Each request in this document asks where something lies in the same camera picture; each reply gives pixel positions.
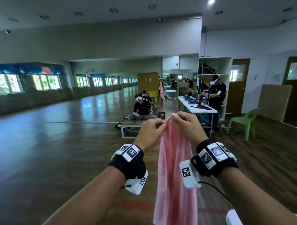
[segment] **green plastic chair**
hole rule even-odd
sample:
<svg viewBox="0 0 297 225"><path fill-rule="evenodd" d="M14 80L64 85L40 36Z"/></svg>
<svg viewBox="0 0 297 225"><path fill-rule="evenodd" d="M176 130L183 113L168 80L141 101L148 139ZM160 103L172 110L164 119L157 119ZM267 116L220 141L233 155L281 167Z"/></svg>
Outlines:
<svg viewBox="0 0 297 225"><path fill-rule="evenodd" d="M229 122L229 127L227 133L229 133L231 123L236 122L243 124L245 126L245 140L249 140L249 132L250 128L252 127L252 132L253 132L253 137L255 138L256 136L256 129L255 129L255 118L257 115L260 113L261 109L254 109L246 113L244 116L238 116L238 117L233 117L231 118Z"/></svg>

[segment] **pink cloth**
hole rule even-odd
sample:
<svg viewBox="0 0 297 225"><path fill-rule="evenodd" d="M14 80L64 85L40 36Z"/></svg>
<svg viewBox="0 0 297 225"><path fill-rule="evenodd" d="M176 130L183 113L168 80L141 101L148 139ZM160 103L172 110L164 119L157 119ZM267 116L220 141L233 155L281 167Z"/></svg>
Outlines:
<svg viewBox="0 0 297 225"><path fill-rule="evenodd" d="M163 99L163 101L165 100L164 94L163 94L163 83L160 81L159 83L159 90L160 90L160 96Z"/></svg>
<svg viewBox="0 0 297 225"><path fill-rule="evenodd" d="M154 210L155 225L197 225L196 189L187 189L179 163L192 158L191 144L179 126L169 118L161 137L158 187Z"/></svg>

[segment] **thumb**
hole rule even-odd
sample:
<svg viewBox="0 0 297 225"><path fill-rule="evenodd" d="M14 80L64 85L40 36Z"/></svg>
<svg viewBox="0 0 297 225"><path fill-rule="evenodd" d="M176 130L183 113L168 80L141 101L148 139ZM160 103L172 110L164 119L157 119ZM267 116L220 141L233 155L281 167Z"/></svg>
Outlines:
<svg viewBox="0 0 297 225"><path fill-rule="evenodd" d="M170 117L171 117L172 120L173 120L174 122L176 122L179 126L183 126L183 125L185 124L185 121L184 121L182 118L180 118L178 115L176 115L175 113L172 113L172 114L170 115Z"/></svg>
<svg viewBox="0 0 297 225"><path fill-rule="evenodd" d="M156 129L156 131L158 132L158 135L161 135L165 130L165 128L166 128L166 124L162 124L158 129Z"/></svg>

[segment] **black wrist strap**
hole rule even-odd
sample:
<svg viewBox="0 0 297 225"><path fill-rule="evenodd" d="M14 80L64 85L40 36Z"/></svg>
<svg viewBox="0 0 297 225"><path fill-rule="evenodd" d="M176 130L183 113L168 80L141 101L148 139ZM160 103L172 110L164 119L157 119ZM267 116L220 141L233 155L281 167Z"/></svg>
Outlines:
<svg viewBox="0 0 297 225"><path fill-rule="evenodd" d="M132 144L125 144L112 156L109 166L114 166L126 177L126 180L142 179L146 173L143 151Z"/></svg>
<svg viewBox="0 0 297 225"><path fill-rule="evenodd" d="M207 139L196 151L198 155L191 159L191 163L201 176L217 177L225 167L238 167L235 156L222 143Z"/></svg>

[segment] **plastic chair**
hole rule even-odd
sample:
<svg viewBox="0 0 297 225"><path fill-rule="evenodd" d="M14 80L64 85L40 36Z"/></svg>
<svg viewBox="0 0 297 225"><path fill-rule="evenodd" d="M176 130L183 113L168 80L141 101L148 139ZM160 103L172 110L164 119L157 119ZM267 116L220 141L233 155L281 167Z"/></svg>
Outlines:
<svg viewBox="0 0 297 225"><path fill-rule="evenodd" d="M157 104L157 91L148 91L151 98L155 98L155 102Z"/></svg>
<svg viewBox="0 0 297 225"><path fill-rule="evenodd" d="M254 109L246 113L244 116L238 116L238 117L233 117L231 118L229 122L229 127L227 133L229 133L231 123L236 122L243 124L245 126L245 140L249 140L249 132L250 128L252 127L252 132L253 132L253 137L255 138L256 135L256 130L255 130L255 118L259 114L261 109Z"/></svg>

